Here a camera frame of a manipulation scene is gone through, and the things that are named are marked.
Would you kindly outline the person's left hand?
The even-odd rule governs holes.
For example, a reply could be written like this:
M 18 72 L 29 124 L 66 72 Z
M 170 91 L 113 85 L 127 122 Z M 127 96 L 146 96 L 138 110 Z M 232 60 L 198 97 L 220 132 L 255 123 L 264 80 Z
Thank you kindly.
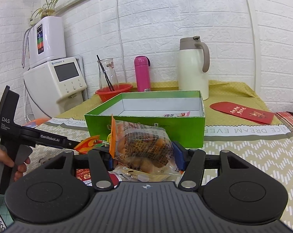
M 0 149 L 0 162 L 7 165 L 8 167 L 14 167 L 13 160 L 8 156 L 6 152 Z M 23 174 L 27 171 L 27 165 L 31 163 L 30 158 L 28 157 L 21 165 L 18 165 L 16 173 L 14 175 L 14 181 L 16 182 L 23 177 Z

